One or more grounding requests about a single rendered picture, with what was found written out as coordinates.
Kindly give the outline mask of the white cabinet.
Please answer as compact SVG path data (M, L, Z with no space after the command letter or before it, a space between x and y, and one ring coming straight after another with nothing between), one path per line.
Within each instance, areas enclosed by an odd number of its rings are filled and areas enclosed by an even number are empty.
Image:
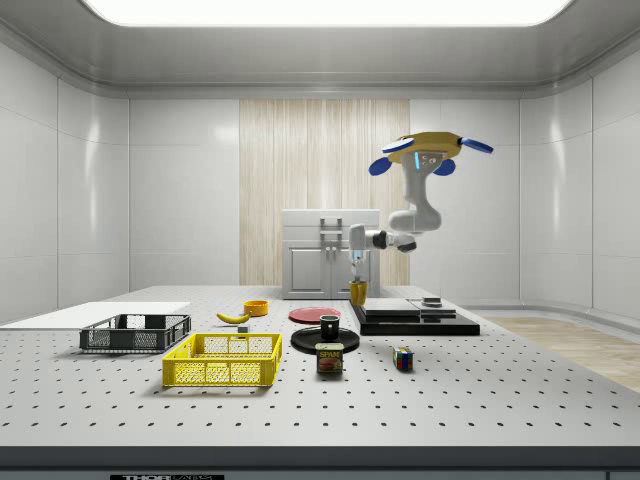
M377 209L284 209L282 293L285 299L350 298L354 279L348 234L353 224L379 228Z

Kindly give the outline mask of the red plate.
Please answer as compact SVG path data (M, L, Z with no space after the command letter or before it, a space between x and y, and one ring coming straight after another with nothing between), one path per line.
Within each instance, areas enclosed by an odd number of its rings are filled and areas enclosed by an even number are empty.
M290 320L301 324L319 324L322 316L340 317L341 313L328 307L302 307L288 314Z

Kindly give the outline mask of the black stove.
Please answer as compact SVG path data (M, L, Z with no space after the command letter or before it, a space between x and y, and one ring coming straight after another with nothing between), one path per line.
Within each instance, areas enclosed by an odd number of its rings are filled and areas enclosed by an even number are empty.
M479 335L480 326L439 297L368 298L352 304L362 335Z

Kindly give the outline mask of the black plate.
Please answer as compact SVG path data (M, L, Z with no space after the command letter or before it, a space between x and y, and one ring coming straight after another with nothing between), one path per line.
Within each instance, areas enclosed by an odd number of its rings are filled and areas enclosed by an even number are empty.
M314 355L316 353L317 343L341 343L344 347L343 351L348 353L358 348L360 337L353 331L340 328L338 337L335 339L325 339L322 337L321 328L310 327L295 331L291 335L291 343L298 350Z

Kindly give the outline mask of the flat-sided can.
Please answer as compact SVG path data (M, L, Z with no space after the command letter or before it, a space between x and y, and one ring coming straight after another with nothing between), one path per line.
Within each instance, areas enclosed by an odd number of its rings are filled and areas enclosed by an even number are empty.
M341 374L344 370L344 345L339 342L321 342L315 345L317 372Z

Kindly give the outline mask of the drone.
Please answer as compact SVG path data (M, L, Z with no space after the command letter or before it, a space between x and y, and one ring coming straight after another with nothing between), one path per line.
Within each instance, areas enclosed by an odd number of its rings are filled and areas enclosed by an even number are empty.
M375 160L369 166L369 174L377 176L385 173L393 163L400 163L402 154L417 154L418 151L434 151L443 154L443 160L434 171L435 175L448 176L455 171L456 165L452 160L459 154L462 146L467 146L483 153L492 153L493 148L482 142L467 137L460 137L450 132L421 132L403 136L384 146L384 156ZM418 156L415 156L415 166L419 167Z

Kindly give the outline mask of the yellow basket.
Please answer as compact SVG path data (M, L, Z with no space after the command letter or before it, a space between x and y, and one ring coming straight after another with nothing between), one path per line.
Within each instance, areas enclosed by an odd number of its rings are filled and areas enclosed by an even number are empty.
M280 333L194 333L162 358L165 386L270 386Z

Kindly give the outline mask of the dark grey basket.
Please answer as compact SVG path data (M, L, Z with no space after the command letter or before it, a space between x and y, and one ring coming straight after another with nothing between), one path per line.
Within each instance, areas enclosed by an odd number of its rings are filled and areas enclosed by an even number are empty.
M119 314L83 328L80 348L93 352L163 352L190 330L189 315Z

